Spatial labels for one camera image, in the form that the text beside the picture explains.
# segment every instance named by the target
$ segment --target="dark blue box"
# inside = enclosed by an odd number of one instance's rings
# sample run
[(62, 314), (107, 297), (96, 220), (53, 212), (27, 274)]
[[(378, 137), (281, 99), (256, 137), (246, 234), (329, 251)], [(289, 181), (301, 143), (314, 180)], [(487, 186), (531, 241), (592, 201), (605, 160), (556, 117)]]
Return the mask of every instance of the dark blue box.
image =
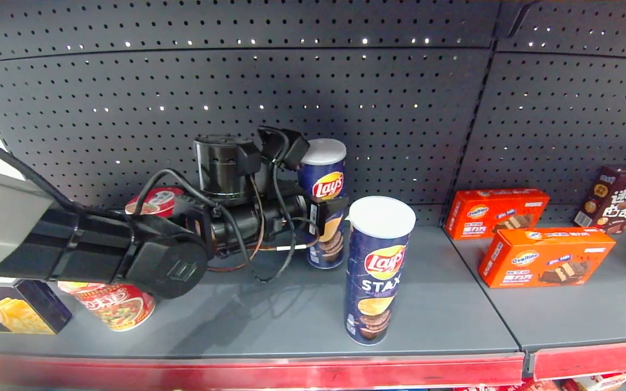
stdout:
[(47, 283), (0, 277), (0, 332), (57, 334), (71, 317)]

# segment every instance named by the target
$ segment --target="stax text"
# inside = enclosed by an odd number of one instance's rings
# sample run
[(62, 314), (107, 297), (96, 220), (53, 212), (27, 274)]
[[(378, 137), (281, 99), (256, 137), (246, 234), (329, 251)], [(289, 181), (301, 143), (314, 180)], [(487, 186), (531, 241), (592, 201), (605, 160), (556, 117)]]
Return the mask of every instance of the stax text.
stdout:
[(395, 289), (395, 287), (397, 287), (397, 285), (400, 283), (400, 277), (395, 277), (390, 281), (369, 281), (369, 280), (362, 280), (361, 282), (361, 289), (365, 290), (366, 292), (386, 292), (386, 291), (390, 291), (391, 289)]
[(334, 171), (323, 176), (313, 185), (313, 196), (323, 200), (330, 200), (337, 197), (345, 184), (345, 174)]

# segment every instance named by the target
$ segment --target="gray shelf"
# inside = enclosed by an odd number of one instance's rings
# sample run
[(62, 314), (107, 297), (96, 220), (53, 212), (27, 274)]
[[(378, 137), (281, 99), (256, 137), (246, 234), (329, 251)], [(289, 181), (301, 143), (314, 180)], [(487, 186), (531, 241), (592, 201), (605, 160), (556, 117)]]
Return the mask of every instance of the gray shelf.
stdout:
[[(263, 256), (258, 262), (266, 260)], [(275, 267), (279, 258), (270, 260)], [(442, 230), (415, 228), (405, 261), (395, 317), (385, 340), (372, 347), (346, 336), (342, 309), (346, 270), (315, 270), (299, 254), (289, 269), (268, 285), (254, 282), (249, 270), (210, 273), (189, 294), (161, 302), (154, 314), (132, 331), (112, 332), (75, 305), (74, 318), (58, 336), (0, 334), (0, 353), (275, 358), (518, 350)], [(64, 297), (75, 304), (72, 297)]]
[(525, 351), (626, 342), (626, 232), (584, 285), (490, 289), (477, 266), (491, 239), (455, 241), (469, 269)]

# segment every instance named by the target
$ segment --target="store shelf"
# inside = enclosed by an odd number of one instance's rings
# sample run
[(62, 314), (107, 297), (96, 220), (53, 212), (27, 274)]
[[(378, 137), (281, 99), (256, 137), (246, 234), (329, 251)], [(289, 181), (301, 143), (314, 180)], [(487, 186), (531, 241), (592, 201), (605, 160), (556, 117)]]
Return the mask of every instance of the store shelf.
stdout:
[(522, 349), (537, 379), (626, 370), (626, 232), (589, 282), (489, 289), (477, 265), (491, 239), (455, 241), (465, 263)]
[[(271, 260), (272, 269), (277, 261)], [(0, 334), (0, 359), (27, 356), (5, 372), (12, 379), (49, 374), (75, 387), (102, 386), (97, 382), (106, 370), (114, 371), (108, 378), (122, 374), (172, 388), (444, 386), (520, 379), (523, 354), (439, 228), (413, 232), (392, 324), (376, 346), (346, 336), (345, 277), (345, 269), (315, 270), (302, 257), (268, 285), (254, 282), (248, 270), (209, 274), (127, 332), (109, 331), (75, 305), (74, 318), (58, 336)], [(84, 383), (89, 376), (94, 383)]]

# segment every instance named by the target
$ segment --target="lay's stax can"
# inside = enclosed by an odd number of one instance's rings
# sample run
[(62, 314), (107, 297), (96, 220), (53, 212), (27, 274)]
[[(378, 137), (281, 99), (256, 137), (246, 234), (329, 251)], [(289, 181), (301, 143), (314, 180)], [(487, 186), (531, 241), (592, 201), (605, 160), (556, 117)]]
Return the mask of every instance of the lay's stax can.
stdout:
[(415, 212), (389, 197), (364, 197), (349, 209), (351, 222), (345, 328), (362, 345), (378, 344), (393, 314)]
[[(323, 200), (345, 196), (345, 144), (332, 138), (317, 138), (311, 140), (310, 144), (298, 168), (298, 184), (306, 192)], [(339, 211), (329, 216), (325, 221), (324, 235), (318, 244), (308, 248), (308, 262), (318, 269), (332, 269), (343, 261), (345, 240), (342, 215), (343, 211)]]

